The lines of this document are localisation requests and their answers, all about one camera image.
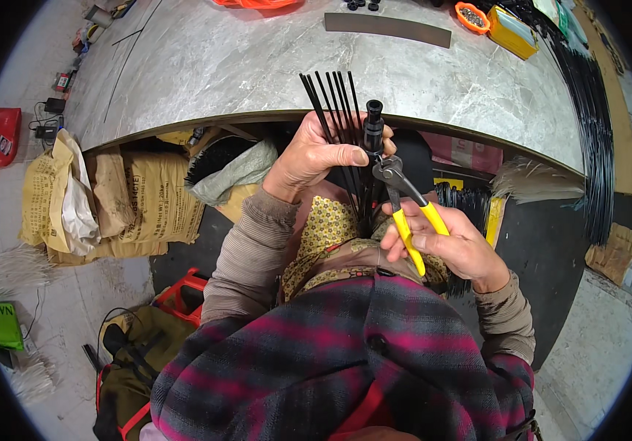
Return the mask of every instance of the beige sleeve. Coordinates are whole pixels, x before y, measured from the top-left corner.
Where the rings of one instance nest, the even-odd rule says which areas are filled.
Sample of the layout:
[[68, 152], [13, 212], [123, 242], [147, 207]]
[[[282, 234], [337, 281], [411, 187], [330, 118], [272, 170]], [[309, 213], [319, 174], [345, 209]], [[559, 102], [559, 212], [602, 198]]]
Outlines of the beige sleeve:
[[254, 320], [269, 310], [298, 208], [262, 187], [243, 201], [243, 215], [223, 241], [216, 270], [203, 290], [202, 323], [225, 317]]
[[536, 347], [531, 306], [519, 289], [519, 278], [509, 273], [509, 282], [499, 291], [475, 293], [480, 334], [485, 339], [482, 356], [511, 354], [531, 365]]

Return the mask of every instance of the orange bowl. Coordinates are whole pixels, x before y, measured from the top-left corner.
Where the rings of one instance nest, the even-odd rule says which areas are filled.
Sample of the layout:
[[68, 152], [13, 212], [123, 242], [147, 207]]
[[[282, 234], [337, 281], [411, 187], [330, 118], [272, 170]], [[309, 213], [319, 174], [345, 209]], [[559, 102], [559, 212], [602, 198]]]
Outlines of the orange bowl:
[[[470, 9], [473, 13], [475, 13], [478, 17], [480, 17], [480, 19], [482, 19], [482, 22], [485, 23], [485, 26], [483, 26], [482, 28], [479, 28], [478, 26], [474, 25], [473, 23], [469, 22], [464, 16], [463, 14], [461, 14], [461, 9], [462, 8], [468, 8]], [[463, 26], [465, 26], [466, 28], [470, 29], [473, 32], [477, 32], [478, 34], [484, 34], [487, 31], [490, 30], [490, 21], [488, 20], [488, 17], [485, 16], [484, 13], [482, 13], [481, 10], [479, 10], [478, 8], [476, 8], [475, 6], [469, 4], [469, 3], [463, 3], [461, 1], [459, 1], [458, 3], [456, 3], [456, 15], [458, 15], [458, 19], [461, 23], [463, 23]]]

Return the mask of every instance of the plaid jacket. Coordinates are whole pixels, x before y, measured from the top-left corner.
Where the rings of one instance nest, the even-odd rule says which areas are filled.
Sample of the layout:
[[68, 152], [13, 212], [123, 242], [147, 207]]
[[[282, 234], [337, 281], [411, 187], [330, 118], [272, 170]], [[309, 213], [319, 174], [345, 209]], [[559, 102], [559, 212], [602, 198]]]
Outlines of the plaid jacket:
[[375, 275], [206, 323], [155, 382], [152, 419], [171, 440], [325, 440], [374, 380], [393, 427], [422, 440], [495, 440], [532, 410], [525, 361], [483, 359], [447, 302]]

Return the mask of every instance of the yellow pliers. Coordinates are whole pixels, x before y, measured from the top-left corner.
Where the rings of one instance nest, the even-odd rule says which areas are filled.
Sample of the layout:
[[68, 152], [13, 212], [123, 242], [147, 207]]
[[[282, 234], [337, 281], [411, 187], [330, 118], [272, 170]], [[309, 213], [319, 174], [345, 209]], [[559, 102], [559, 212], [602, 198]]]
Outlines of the yellow pliers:
[[406, 194], [414, 202], [419, 205], [419, 208], [426, 216], [426, 219], [431, 222], [434, 230], [438, 234], [445, 234], [450, 236], [443, 219], [436, 211], [434, 205], [421, 196], [421, 193], [412, 185], [411, 182], [402, 173], [402, 160], [398, 156], [391, 155], [386, 158], [376, 159], [376, 163], [373, 166], [373, 177], [384, 182], [387, 185], [387, 194], [389, 195], [389, 201], [392, 204], [392, 217], [394, 218], [394, 224], [397, 225], [397, 231], [404, 241], [404, 246], [411, 256], [411, 260], [414, 261], [416, 270], [419, 272], [419, 276], [423, 276], [425, 273], [424, 261], [421, 258], [419, 251], [411, 245], [411, 230], [409, 230], [409, 224], [407, 224], [406, 217], [404, 216], [404, 210], [402, 210], [399, 192]]

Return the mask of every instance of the marble table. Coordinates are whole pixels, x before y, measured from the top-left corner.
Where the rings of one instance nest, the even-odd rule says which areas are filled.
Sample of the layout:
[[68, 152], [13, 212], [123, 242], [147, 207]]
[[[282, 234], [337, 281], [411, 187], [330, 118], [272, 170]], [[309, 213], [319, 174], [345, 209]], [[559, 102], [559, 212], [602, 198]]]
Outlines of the marble table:
[[361, 106], [376, 98], [386, 114], [489, 139], [582, 173], [576, 117], [548, 49], [542, 45], [523, 61], [466, 30], [451, 9], [383, 0], [376, 12], [451, 30], [445, 49], [326, 32], [325, 12], [373, 13], [349, 12], [339, 0], [276, 11], [210, 0], [137, 0], [86, 54], [67, 103], [67, 127], [88, 150], [159, 128], [266, 121], [280, 111], [311, 109], [300, 72], [352, 71]]

